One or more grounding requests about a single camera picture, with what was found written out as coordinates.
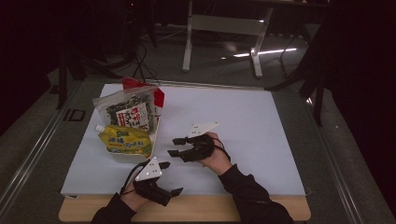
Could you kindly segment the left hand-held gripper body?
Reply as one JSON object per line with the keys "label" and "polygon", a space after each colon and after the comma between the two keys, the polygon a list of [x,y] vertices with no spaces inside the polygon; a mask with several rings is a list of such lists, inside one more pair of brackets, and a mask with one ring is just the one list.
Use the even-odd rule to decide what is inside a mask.
{"label": "left hand-held gripper body", "polygon": [[166,206],[172,196],[169,191],[161,189],[157,184],[157,180],[162,174],[163,170],[160,168],[158,160],[152,158],[146,162],[143,169],[134,178],[134,189],[143,198]]}

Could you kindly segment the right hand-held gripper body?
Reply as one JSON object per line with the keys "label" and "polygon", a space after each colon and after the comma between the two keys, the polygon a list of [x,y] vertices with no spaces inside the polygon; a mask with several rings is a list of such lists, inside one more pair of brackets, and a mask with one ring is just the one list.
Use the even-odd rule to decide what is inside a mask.
{"label": "right hand-held gripper body", "polygon": [[214,151],[215,144],[207,133],[217,126],[219,126],[217,121],[192,124],[187,136],[181,139],[182,145],[191,144],[192,148],[181,151],[180,158],[187,162],[209,157]]}

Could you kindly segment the white divided food container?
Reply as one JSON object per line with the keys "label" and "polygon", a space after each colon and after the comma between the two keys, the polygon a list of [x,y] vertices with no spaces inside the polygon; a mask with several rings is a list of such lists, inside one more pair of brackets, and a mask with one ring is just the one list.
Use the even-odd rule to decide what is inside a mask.
{"label": "white divided food container", "polygon": [[153,154],[154,154],[154,146],[155,146],[155,141],[156,141],[156,136],[157,136],[157,131],[154,131],[152,133],[148,133],[149,137],[151,139],[152,142],[152,154],[149,158],[145,158],[143,156],[138,156],[138,155],[125,155],[125,154],[117,154],[117,153],[110,153],[108,152],[115,161],[117,162],[123,162],[123,163],[139,163],[142,161],[146,161],[148,159],[151,159]]}

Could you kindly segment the yellow spouted sauce pouch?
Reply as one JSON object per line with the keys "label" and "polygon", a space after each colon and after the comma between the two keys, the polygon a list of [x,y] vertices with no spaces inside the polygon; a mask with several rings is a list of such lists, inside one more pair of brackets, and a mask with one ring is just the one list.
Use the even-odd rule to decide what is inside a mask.
{"label": "yellow spouted sauce pouch", "polygon": [[138,155],[145,158],[149,158],[152,154],[152,142],[145,130],[99,124],[94,127],[94,130],[110,153]]}

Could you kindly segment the clear seaweed flakes bag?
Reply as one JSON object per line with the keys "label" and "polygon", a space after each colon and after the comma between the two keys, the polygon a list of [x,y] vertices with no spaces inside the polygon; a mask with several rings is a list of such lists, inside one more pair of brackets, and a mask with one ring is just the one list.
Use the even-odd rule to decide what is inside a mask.
{"label": "clear seaweed flakes bag", "polygon": [[105,125],[136,128],[152,134],[157,128],[156,90],[150,86],[120,90],[92,102]]}

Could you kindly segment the red seasoning packet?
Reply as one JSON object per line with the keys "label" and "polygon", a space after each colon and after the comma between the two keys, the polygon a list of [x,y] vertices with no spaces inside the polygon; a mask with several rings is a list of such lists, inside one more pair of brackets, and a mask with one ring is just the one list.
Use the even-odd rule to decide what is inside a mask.
{"label": "red seasoning packet", "polygon": [[164,105],[163,91],[153,84],[131,77],[122,79],[122,87],[125,100],[116,112],[118,124],[154,132]]}

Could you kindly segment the person's right hand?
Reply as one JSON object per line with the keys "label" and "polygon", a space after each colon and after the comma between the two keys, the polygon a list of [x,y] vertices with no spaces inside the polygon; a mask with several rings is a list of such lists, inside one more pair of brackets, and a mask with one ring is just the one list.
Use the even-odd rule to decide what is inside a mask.
{"label": "person's right hand", "polygon": [[220,142],[218,135],[216,133],[211,133],[211,132],[208,132],[207,134],[213,139],[213,142],[215,144],[215,149],[209,157],[200,160],[200,163],[204,167],[209,168],[216,175],[223,175],[233,165],[231,161],[228,159],[228,156],[225,153],[224,146]]}

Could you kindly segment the person's left hand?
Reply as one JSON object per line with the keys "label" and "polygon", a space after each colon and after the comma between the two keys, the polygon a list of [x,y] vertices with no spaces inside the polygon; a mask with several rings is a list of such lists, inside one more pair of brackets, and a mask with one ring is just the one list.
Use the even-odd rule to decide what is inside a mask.
{"label": "person's left hand", "polygon": [[134,184],[130,183],[125,191],[120,196],[121,199],[135,212],[142,206],[149,202],[148,199],[143,198],[134,191]]}

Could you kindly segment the white table mat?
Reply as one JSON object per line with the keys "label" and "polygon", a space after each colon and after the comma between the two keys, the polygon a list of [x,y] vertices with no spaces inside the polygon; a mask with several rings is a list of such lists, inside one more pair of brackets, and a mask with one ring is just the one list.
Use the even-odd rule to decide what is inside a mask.
{"label": "white table mat", "polygon": [[[304,186],[268,91],[164,86],[154,155],[169,162],[158,184],[185,195],[220,195],[223,186],[210,170],[197,162],[169,156],[173,139],[184,137],[195,123],[217,122],[215,133],[243,174],[272,195],[302,195]],[[112,194],[123,186],[133,169],[115,161],[94,128],[99,114],[92,114],[77,154],[61,189],[63,195]]]}

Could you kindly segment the black metal stand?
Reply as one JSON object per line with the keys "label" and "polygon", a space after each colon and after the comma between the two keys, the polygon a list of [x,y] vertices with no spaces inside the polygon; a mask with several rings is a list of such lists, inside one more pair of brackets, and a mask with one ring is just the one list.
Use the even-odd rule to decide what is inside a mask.
{"label": "black metal stand", "polygon": [[[321,47],[315,40],[315,36],[319,31],[319,28],[320,25],[317,23],[305,23],[301,26],[299,31],[281,51],[279,58],[283,74],[287,79],[279,84],[276,84],[275,86],[266,87],[265,89],[267,91],[279,91],[293,83],[304,80],[303,86],[299,89],[299,94],[302,98],[308,100],[312,93],[315,93],[314,119],[318,126],[322,126],[321,108],[327,68],[324,54],[321,52]],[[308,49],[306,50],[304,57],[301,59],[298,66],[290,74],[288,74],[285,68],[283,55],[286,52],[286,49],[298,35],[301,35],[304,38],[308,44]]]}
{"label": "black metal stand", "polygon": [[111,71],[111,68],[122,67],[128,63],[133,63],[136,59],[135,56],[128,54],[123,60],[111,63],[108,65],[102,65],[96,62],[91,57],[85,55],[81,50],[75,47],[70,41],[61,39],[58,44],[58,64],[59,64],[59,76],[56,93],[58,97],[57,108],[60,109],[65,105],[68,99],[68,88],[67,88],[67,72],[70,72],[72,77],[76,80],[83,80],[85,78],[85,70],[83,64],[91,67],[101,77],[108,78],[121,78],[121,75],[117,75]]}

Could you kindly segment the dark curtain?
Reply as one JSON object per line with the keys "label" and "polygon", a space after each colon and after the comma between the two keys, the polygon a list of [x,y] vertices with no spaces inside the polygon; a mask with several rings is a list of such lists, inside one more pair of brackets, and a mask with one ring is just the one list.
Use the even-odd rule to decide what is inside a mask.
{"label": "dark curtain", "polygon": [[56,0],[0,0],[0,136],[50,88]]}
{"label": "dark curtain", "polygon": [[396,0],[335,0],[322,28],[333,99],[396,217]]}

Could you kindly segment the metal floor rail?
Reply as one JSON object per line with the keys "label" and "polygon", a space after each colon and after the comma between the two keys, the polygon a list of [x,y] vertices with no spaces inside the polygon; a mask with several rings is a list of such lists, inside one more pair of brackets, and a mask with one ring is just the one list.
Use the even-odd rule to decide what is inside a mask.
{"label": "metal floor rail", "polygon": [[5,218],[30,174],[35,169],[35,166],[38,163],[41,155],[45,151],[57,127],[66,114],[67,107],[69,107],[70,102],[72,101],[76,92],[80,89],[81,85],[81,81],[76,81],[71,85],[68,93],[66,94],[65,101],[62,103],[59,109],[56,109],[53,112],[52,117],[47,123],[44,131],[39,135],[34,146],[30,149],[29,153],[20,164],[17,171],[14,173],[14,176],[12,176],[10,182],[7,184],[6,189],[0,194],[0,221]]}
{"label": "metal floor rail", "polygon": [[350,189],[345,181],[342,172],[336,162],[336,159],[332,153],[331,146],[326,139],[325,133],[320,127],[316,128],[319,135],[321,144],[323,146],[323,151],[325,154],[325,160],[328,164],[330,175],[332,176],[332,181],[335,185],[337,193],[340,197],[341,203],[346,211],[346,216],[350,224],[364,224],[361,212],[357,208],[354,198],[350,192]]}

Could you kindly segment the white metal desk frame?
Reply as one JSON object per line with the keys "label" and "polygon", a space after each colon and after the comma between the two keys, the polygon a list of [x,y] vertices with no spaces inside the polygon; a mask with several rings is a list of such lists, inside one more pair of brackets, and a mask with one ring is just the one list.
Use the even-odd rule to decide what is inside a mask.
{"label": "white metal desk frame", "polygon": [[192,32],[208,31],[238,35],[254,35],[257,37],[255,46],[249,50],[247,56],[252,62],[256,78],[262,78],[262,65],[260,61],[262,42],[267,33],[271,17],[277,7],[302,7],[324,8],[330,4],[330,0],[225,0],[226,2],[245,2],[263,4],[266,9],[262,19],[242,19],[233,17],[221,17],[213,15],[194,14],[193,1],[188,0],[187,16],[187,39],[184,51],[182,71],[191,70]]}

